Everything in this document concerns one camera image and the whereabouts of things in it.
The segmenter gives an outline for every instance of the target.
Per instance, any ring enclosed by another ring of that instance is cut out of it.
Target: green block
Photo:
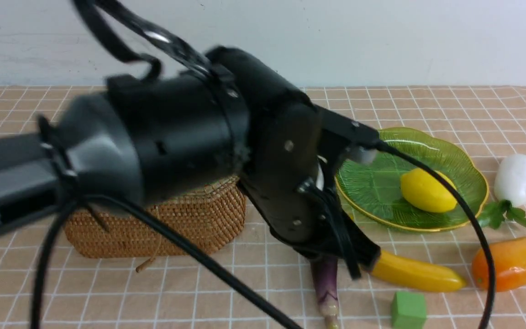
[[[422,294],[396,292],[391,304],[394,329],[422,329],[427,319],[426,298]]]

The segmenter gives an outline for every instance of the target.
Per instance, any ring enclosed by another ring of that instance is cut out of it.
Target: woven basket
[[[148,208],[148,212],[212,254],[244,228],[246,198],[232,177]],[[75,212],[64,227],[68,241],[88,258],[130,258],[185,255],[180,248],[139,219],[100,212],[106,233],[86,211]]]

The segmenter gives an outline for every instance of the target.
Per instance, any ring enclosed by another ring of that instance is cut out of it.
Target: leaf-shaped plate
[[[382,129],[380,138],[444,173],[474,214],[480,214],[488,199],[488,182],[463,150],[446,140],[408,127]],[[391,227],[414,232],[439,232],[468,224],[460,206],[436,214],[415,208],[403,199],[401,175],[414,168],[390,154],[379,154],[369,166],[347,160],[336,175],[336,183],[340,194],[355,210]]]

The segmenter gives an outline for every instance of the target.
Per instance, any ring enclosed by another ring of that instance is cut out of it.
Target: black cable
[[[92,202],[94,202],[95,200],[97,202],[110,202],[115,206],[118,206],[119,208],[127,211],[131,215],[137,217],[147,226],[151,227],[152,229],[157,231],[157,233],[163,235],[177,247],[179,247],[180,249],[184,250],[184,252],[192,256],[200,264],[209,269],[211,273],[213,273],[219,279],[224,281],[237,293],[240,293],[242,297],[246,298],[249,302],[252,302],[252,304],[259,308],[259,310],[267,313],[267,315],[272,317],[275,321],[277,321],[277,323],[282,325],[282,327],[287,329],[302,329],[302,327],[295,323],[290,317],[286,316],[286,314],[278,310],[270,302],[265,300],[265,298],[261,297],[261,295],[257,294],[253,289],[249,288],[247,285],[242,283],[242,281],[237,279],[237,277],[232,275],[223,266],[218,264],[207,254],[205,254],[196,245],[190,242],[190,240],[176,233],[173,229],[160,222],[159,219],[153,217],[151,214],[148,214],[147,211],[140,208],[138,205],[124,198],[114,198],[112,196],[105,196],[102,194],[87,195],[85,196],[85,198],[86,200],[90,200]]]
[[[86,200],[88,202],[103,201],[110,202],[111,204],[118,206],[119,208],[127,211],[129,214],[137,217],[146,225],[160,233],[162,236],[171,241],[174,245],[184,250],[187,254],[192,256],[204,267],[209,269],[211,273],[216,275],[219,279],[224,281],[231,288],[240,293],[249,302],[252,302],[254,306],[267,313],[277,323],[287,329],[302,329],[297,323],[290,319],[286,314],[278,310],[270,302],[257,294],[254,290],[249,288],[247,285],[242,283],[224,267],[218,264],[210,256],[201,251],[197,246],[192,244],[190,240],[182,237],[176,233],[170,227],[160,222],[159,219],[148,214],[145,210],[137,206],[136,204],[125,200],[124,198],[115,198],[112,196],[99,195],[85,195],[80,200]],[[42,297],[44,294],[44,286],[46,285],[46,274],[48,264],[50,263],[50,256],[52,256],[52,250],[56,243],[56,238],[60,233],[62,227],[70,217],[70,215],[77,209],[78,206],[83,206],[80,202],[73,201],[63,207],[58,217],[52,222],[50,229],[42,243],[42,252],[40,253],[40,259],[38,260],[36,269],[36,278],[34,283],[34,289],[32,293],[32,308],[31,308],[31,329],[40,329],[40,317],[42,314]]]
[[[70,217],[70,215],[77,210],[79,203],[76,201],[68,202],[61,208],[60,213],[50,225],[48,233],[42,242],[42,250],[40,251],[40,258],[36,267],[36,278],[34,280],[34,288],[32,291],[32,306],[31,314],[31,329],[40,329],[40,319],[42,318],[42,300],[44,296],[44,288],[46,287],[46,274],[48,272],[48,264],[50,264],[50,257],[52,250],[56,245],[56,239],[62,227]]]
[[[428,167],[426,164],[420,162],[419,160],[412,158],[411,156],[404,154],[400,150],[397,150],[393,146],[390,146],[384,141],[381,141],[377,147],[377,150],[380,152],[389,153],[393,156],[397,156],[398,158],[401,158],[411,164],[413,164],[415,167],[418,167],[420,169],[423,169],[426,173],[432,175],[437,181],[443,185],[447,191],[449,191],[452,196],[456,199],[460,207],[464,210],[466,213],[466,216],[472,223],[472,227],[474,227],[474,231],[476,231],[476,235],[478,236],[478,240],[480,240],[480,246],[482,247],[482,251],[484,252],[484,255],[486,256],[486,263],[488,264],[488,277],[489,277],[489,285],[488,285],[488,293],[486,295],[486,304],[484,305],[484,311],[482,312],[482,318],[480,319],[480,325],[478,326],[479,329],[486,329],[490,323],[490,316],[492,314],[492,308],[494,305],[494,296],[496,294],[496,272],[494,268],[494,260],[492,258],[492,254],[490,252],[490,246],[488,244],[488,241],[486,241],[486,237],[484,236],[484,233],[482,232],[482,227],[480,227],[480,224],[478,223],[478,220],[476,219],[476,215],[474,215],[474,212],[468,207],[468,204],[466,201],[460,196],[459,192],[453,188],[445,179],[443,179],[438,173],[436,173],[432,168]]]

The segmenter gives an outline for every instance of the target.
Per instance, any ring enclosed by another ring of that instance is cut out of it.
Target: toy lemon
[[[446,175],[439,171],[436,173],[456,188]],[[453,195],[437,179],[420,168],[401,175],[401,195],[415,208],[428,212],[447,212],[457,205]]]

